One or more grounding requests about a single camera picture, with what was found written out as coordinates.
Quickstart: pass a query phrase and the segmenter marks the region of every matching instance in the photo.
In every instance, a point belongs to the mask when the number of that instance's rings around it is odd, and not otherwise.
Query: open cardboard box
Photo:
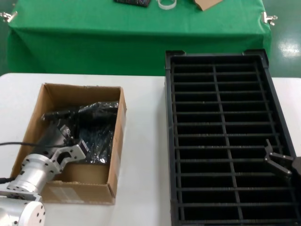
[[[121,87],[43,84],[23,141],[30,143],[39,141],[48,126],[47,122],[41,120],[44,113],[100,101],[119,101],[110,165],[69,163],[62,174],[45,185],[41,193],[44,202],[115,203],[127,111]],[[12,169],[12,177],[20,173],[22,161],[31,151],[30,146],[20,148]]]

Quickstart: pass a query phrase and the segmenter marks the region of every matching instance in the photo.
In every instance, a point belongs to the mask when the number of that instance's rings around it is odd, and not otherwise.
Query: metal bracket
[[[268,16],[266,12],[263,12],[262,15],[261,15],[261,17],[262,17],[262,21],[265,24],[269,23],[272,26],[275,25],[274,20],[278,19],[278,16],[276,16],[276,15]]]
[[[18,14],[17,11],[14,12],[12,15],[10,15],[10,14],[8,14],[6,12],[2,12],[2,13],[0,13],[0,17],[3,18],[3,22],[9,23],[9,22],[11,22],[15,18],[15,16],[17,16],[17,14]]]

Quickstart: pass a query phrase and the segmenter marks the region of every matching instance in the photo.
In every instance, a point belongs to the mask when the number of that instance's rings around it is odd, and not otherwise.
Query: white robot part
[[[41,202],[0,198],[0,226],[44,226]]]

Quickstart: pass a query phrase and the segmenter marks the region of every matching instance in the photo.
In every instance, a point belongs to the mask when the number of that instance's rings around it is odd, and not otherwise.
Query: black object
[[[49,112],[43,120],[66,125],[69,129],[64,142],[83,139],[89,148],[84,160],[78,163],[109,164],[118,111],[118,101],[97,102],[87,106],[71,107]]]
[[[130,5],[148,7],[151,0],[114,0],[118,3],[126,3]]]
[[[15,178],[0,178],[0,185],[9,183],[13,180],[15,180]]]
[[[268,139],[265,151],[267,154],[264,157],[264,161],[275,175],[278,175],[285,180],[291,180],[293,176],[297,177],[297,180],[300,180],[301,157],[293,158],[291,156],[275,153]]]
[[[297,225],[299,187],[264,164],[296,157],[264,50],[166,53],[173,226]]]

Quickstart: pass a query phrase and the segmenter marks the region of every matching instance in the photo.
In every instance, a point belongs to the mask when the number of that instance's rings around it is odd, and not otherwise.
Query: green table
[[[166,50],[270,49],[262,0],[225,0],[204,12],[193,0],[162,10],[113,0],[19,0],[9,23],[13,72],[164,75]]]

